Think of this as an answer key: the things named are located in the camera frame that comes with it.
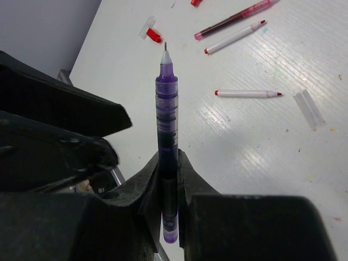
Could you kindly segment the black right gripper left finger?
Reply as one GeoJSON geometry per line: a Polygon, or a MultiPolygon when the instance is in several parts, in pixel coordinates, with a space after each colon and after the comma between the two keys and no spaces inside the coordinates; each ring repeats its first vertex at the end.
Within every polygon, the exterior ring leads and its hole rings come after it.
{"type": "Polygon", "coordinates": [[[160,238],[158,156],[99,197],[1,193],[1,260],[152,260],[160,238]]]}

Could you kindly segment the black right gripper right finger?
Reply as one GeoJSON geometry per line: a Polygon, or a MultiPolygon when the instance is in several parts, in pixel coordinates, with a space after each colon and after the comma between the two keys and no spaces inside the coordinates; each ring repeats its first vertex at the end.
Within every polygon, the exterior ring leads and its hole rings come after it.
{"type": "Polygon", "coordinates": [[[179,152],[179,245],[185,260],[336,260],[305,197],[223,195],[179,152]]]}

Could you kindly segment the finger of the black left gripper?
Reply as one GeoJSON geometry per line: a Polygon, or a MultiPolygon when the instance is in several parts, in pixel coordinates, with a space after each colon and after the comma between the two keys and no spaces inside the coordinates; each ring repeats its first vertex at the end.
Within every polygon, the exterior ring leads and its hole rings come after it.
{"type": "Polygon", "coordinates": [[[132,126],[125,108],[54,79],[1,52],[1,110],[85,136],[132,126]]]}
{"type": "Polygon", "coordinates": [[[103,138],[83,136],[1,112],[1,191],[53,191],[119,163],[103,138]]]}

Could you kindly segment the purple pen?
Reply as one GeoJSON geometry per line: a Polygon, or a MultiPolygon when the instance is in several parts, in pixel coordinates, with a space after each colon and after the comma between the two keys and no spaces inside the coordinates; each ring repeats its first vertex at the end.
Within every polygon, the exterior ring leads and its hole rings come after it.
{"type": "Polygon", "coordinates": [[[163,236],[173,244],[178,239],[178,78],[166,43],[155,84],[163,236]]]}

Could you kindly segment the clear pen cap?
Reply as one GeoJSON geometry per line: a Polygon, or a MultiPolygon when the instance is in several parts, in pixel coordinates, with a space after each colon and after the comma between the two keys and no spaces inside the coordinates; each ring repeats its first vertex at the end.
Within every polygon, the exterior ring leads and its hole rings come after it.
{"type": "Polygon", "coordinates": [[[294,95],[294,100],[313,131],[326,123],[322,113],[307,90],[301,90],[294,95]]]}

